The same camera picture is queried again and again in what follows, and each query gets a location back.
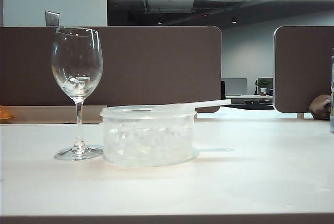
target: orange object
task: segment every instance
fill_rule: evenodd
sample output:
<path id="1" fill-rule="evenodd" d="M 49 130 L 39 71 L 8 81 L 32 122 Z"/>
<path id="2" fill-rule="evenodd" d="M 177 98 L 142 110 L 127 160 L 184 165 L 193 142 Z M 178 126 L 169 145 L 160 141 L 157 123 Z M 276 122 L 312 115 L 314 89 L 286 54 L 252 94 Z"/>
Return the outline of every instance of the orange object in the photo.
<path id="1" fill-rule="evenodd" d="M 7 111 L 4 110 L 4 107 L 2 105 L 0 105 L 0 120 L 7 120 L 7 119 L 11 119 L 13 118 L 13 116 L 8 113 Z"/>

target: light switch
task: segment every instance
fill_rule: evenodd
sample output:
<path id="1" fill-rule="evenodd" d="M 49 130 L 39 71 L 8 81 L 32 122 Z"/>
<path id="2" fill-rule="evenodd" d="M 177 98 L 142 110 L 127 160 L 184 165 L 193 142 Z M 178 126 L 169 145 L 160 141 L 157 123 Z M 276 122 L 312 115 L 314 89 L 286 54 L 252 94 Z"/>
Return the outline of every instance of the light switch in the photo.
<path id="1" fill-rule="evenodd" d="M 61 14 L 45 11 L 45 24 L 47 27 L 59 27 L 61 25 Z"/>

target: gray partition panel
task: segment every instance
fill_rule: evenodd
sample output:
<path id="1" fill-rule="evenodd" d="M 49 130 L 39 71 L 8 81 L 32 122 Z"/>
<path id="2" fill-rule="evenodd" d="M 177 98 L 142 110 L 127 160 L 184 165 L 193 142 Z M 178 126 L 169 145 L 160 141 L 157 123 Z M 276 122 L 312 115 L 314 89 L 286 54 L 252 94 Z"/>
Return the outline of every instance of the gray partition panel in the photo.
<path id="1" fill-rule="evenodd" d="M 91 28 L 100 34 L 104 70 L 85 104 L 220 99 L 221 31 L 217 27 Z M 51 72 L 54 31 L 53 27 L 0 28 L 1 105 L 73 105 Z"/>
<path id="2" fill-rule="evenodd" d="M 274 105 L 280 112 L 308 112 L 312 100 L 330 95 L 333 26 L 284 26 L 275 32 Z"/>

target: plastic spoon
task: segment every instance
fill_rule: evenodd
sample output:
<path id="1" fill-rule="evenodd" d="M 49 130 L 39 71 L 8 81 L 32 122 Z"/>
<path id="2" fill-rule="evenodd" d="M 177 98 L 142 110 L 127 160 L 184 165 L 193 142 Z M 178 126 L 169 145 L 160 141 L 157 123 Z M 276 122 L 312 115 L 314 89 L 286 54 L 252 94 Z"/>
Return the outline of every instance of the plastic spoon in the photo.
<path id="1" fill-rule="evenodd" d="M 157 105 L 152 108 L 151 112 L 161 112 L 161 111 L 179 111 L 190 108 L 205 108 L 205 107 L 214 107 L 218 105 L 229 105 L 231 100 L 211 100 L 211 101 L 201 101 L 201 102 L 190 102 L 190 103 L 176 103 L 176 104 L 165 104 Z"/>

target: ceiling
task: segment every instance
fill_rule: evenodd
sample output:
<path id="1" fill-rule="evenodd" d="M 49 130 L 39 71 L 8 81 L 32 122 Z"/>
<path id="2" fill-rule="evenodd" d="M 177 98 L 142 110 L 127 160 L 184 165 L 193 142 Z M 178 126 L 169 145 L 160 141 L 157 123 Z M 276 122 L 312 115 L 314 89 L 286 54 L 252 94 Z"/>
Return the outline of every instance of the ceiling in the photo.
<path id="1" fill-rule="evenodd" d="M 108 0 L 109 26 L 216 25 L 220 28 L 334 9 L 333 1 Z"/>

